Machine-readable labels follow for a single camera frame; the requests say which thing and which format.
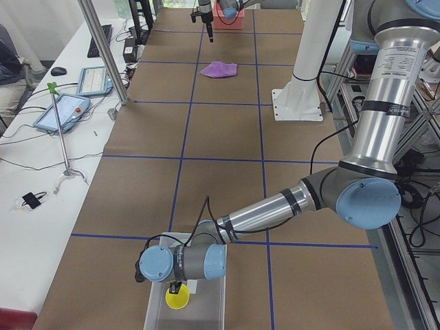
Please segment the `yellow plastic cup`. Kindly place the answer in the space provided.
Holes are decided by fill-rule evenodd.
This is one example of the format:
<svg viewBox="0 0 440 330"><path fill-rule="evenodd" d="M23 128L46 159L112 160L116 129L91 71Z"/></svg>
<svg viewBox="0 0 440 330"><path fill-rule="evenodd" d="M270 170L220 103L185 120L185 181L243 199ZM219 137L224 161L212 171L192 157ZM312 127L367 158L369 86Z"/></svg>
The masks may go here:
<svg viewBox="0 0 440 330"><path fill-rule="evenodd" d="M185 285L181 285L181 289L177 295L169 294L168 289L166 290L166 304L171 309L183 309L190 300L190 291L189 288Z"/></svg>

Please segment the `purple cloth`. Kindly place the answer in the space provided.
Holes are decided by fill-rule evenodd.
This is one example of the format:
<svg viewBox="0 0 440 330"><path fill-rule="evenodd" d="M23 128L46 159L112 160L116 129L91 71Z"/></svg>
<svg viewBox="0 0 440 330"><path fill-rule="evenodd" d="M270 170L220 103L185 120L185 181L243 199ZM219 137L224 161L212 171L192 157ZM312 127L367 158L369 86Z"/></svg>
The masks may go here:
<svg viewBox="0 0 440 330"><path fill-rule="evenodd" d="M237 75L236 63L223 63L221 61L212 61L200 73L209 78L229 78Z"/></svg>

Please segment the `translucent plastic box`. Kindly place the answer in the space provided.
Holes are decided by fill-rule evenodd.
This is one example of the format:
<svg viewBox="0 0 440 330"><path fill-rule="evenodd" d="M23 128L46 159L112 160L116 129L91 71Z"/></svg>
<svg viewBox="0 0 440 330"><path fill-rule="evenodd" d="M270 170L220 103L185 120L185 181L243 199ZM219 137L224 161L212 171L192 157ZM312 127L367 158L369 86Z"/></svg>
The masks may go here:
<svg viewBox="0 0 440 330"><path fill-rule="evenodd" d="M187 242L189 233L164 232L159 245L140 258L140 271L152 281L145 329L224 329L226 308L227 247L199 243L190 255L201 253L201 274L171 283L175 272L173 254Z"/></svg>

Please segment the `black box on desk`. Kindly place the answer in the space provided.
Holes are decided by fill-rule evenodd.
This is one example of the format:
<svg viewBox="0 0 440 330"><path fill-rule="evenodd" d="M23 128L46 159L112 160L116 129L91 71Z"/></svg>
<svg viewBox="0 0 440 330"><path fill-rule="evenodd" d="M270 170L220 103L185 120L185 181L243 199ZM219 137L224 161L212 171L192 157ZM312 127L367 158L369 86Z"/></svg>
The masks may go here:
<svg viewBox="0 0 440 330"><path fill-rule="evenodd" d="M124 40L124 48L122 53L125 63L135 63L138 58L138 45L134 38L126 38Z"/></svg>

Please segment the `pink plastic tray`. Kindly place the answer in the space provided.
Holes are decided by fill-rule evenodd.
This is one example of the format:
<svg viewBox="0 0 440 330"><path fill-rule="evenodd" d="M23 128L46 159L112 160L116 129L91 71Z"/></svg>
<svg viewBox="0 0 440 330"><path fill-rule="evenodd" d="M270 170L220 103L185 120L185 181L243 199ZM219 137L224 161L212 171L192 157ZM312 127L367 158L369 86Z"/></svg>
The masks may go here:
<svg viewBox="0 0 440 330"><path fill-rule="evenodd" d="M243 1L215 1L213 7L214 29L241 30L244 20Z"/></svg>

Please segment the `upper teach pendant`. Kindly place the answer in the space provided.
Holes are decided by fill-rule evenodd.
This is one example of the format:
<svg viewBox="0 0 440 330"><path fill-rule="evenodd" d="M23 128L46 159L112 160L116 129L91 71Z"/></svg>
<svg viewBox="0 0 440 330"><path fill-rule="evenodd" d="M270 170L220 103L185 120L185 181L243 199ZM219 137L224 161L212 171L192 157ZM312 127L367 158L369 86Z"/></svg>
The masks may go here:
<svg viewBox="0 0 440 330"><path fill-rule="evenodd" d="M110 94L112 89L113 83L105 66L81 69L76 90L77 95L84 97L104 96Z"/></svg>

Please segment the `teach pendant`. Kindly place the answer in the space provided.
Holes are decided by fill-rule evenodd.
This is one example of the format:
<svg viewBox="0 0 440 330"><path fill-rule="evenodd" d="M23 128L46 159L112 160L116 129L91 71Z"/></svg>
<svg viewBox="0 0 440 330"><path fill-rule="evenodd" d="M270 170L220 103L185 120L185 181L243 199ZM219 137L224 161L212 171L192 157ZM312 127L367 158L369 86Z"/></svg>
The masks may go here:
<svg viewBox="0 0 440 330"><path fill-rule="evenodd" d="M76 90L77 95L84 97L104 96L110 94L112 89L113 83L105 66L81 69Z"/></svg>
<svg viewBox="0 0 440 330"><path fill-rule="evenodd" d="M88 112L91 100L82 96L62 93L56 98L60 127L63 133L70 130ZM33 127L48 132L57 132L58 125L53 105L35 120Z"/></svg>

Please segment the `black computer mouse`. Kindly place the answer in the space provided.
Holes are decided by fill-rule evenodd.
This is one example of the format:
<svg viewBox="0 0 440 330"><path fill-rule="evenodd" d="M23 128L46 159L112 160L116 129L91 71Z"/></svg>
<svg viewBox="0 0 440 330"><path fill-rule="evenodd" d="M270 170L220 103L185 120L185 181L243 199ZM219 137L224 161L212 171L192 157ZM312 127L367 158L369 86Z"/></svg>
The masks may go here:
<svg viewBox="0 0 440 330"><path fill-rule="evenodd" d="M64 76L67 74L67 69L64 67L53 67L50 71L52 76Z"/></svg>

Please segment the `lower teach pendant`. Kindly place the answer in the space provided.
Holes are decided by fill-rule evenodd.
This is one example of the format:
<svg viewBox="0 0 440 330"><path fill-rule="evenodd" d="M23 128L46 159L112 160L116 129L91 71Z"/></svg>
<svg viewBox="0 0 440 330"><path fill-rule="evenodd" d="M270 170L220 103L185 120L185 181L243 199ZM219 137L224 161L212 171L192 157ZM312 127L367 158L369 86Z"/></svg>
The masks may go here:
<svg viewBox="0 0 440 330"><path fill-rule="evenodd" d="M91 100L82 96L62 93L56 98L60 127L63 133L70 130L88 112ZM48 132L57 132L58 125L53 105L35 120L33 127Z"/></svg>

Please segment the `small black device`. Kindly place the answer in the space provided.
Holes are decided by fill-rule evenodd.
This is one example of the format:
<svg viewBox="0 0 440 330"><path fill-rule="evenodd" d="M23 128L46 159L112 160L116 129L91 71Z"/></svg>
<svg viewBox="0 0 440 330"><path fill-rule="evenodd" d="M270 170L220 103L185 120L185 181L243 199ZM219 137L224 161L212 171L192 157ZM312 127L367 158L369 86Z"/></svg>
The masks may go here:
<svg viewBox="0 0 440 330"><path fill-rule="evenodd" d="M22 207L28 206L32 210L39 207L42 204L42 200L47 196L47 192L38 192L34 194L33 192L29 192L26 195L22 196Z"/></svg>

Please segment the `aluminium frame post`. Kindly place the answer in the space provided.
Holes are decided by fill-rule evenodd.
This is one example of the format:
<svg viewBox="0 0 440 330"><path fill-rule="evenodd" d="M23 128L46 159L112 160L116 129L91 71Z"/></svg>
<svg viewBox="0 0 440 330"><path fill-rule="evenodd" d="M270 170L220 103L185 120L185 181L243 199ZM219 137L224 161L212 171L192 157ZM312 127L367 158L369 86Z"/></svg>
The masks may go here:
<svg viewBox="0 0 440 330"><path fill-rule="evenodd" d="M101 28L101 24L94 8L92 1L90 0L78 0L78 5L82 11L85 22L91 33L91 37L96 42L97 48L100 52L100 57L107 68L107 73L113 83L113 87L118 95L121 105L125 105L128 100L128 93L122 83L116 62L111 52L109 43L105 38L105 34Z"/></svg>

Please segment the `white pedestal column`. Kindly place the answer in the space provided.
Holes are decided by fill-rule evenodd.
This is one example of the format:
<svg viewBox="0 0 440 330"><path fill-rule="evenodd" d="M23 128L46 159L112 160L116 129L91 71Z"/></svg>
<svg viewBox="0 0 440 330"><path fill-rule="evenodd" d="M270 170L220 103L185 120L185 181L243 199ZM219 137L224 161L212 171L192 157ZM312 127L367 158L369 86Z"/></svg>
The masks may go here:
<svg viewBox="0 0 440 330"><path fill-rule="evenodd" d="M323 120L317 79L344 7L343 0L310 2L291 80L282 89L272 90L276 121Z"/></svg>

